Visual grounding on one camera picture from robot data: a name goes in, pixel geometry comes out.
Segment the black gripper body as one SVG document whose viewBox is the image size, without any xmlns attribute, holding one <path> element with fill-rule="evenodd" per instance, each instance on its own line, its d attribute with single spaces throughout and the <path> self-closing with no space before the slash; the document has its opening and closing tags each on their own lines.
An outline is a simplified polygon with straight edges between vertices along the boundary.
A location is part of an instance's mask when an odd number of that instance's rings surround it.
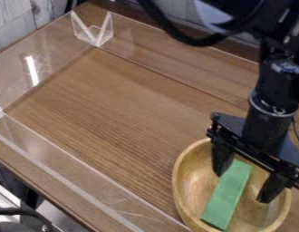
<svg viewBox="0 0 299 232">
<path fill-rule="evenodd" d="M 288 135 L 298 110 L 298 104 L 278 107 L 252 102 L 246 118 L 214 112 L 207 131 L 212 143 L 226 143 L 270 175 L 282 172 L 290 179 L 288 189 L 299 189 L 299 149 Z"/>
</svg>

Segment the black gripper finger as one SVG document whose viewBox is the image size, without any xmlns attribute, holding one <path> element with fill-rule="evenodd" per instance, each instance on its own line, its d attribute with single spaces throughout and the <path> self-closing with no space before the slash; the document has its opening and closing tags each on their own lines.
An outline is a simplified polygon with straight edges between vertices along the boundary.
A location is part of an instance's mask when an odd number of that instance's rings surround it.
<svg viewBox="0 0 299 232">
<path fill-rule="evenodd" d="M 262 203 L 270 203 L 287 187 L 290 187 L 288 177 L 282 172 L 271 174 L 260 189 L 256 200 Z"/>
<path fill-rule="evenodd" d="M 235 150 L 223 142 L 215 142 L 212 148 L 214 171 L 222 177 L 235 159 Z"/>
</svg>

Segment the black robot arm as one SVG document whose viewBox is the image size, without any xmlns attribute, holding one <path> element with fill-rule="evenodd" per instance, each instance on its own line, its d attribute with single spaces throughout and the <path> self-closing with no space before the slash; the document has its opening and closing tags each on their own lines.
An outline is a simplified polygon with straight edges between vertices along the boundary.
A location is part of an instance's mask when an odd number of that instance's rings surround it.
<svg viewBox="0 0 299 232">
<path fill-rule="evenodd" d="M 242 155 L 270 172 L 258 201 L 271 202 L 284 189 L 299 189 L 299 149 L 288 130 L 299 112 L 299 0 L 195 0 L 203 22 L 215 33 L 188 36 L 154 0 L 138 0 L 160 28 L 183 44 L 207 47 L 240 33 L 260 42 L 259 79 L 244 118 L 215 112 L 207 131 L 216 175 Z"/>
</svg>

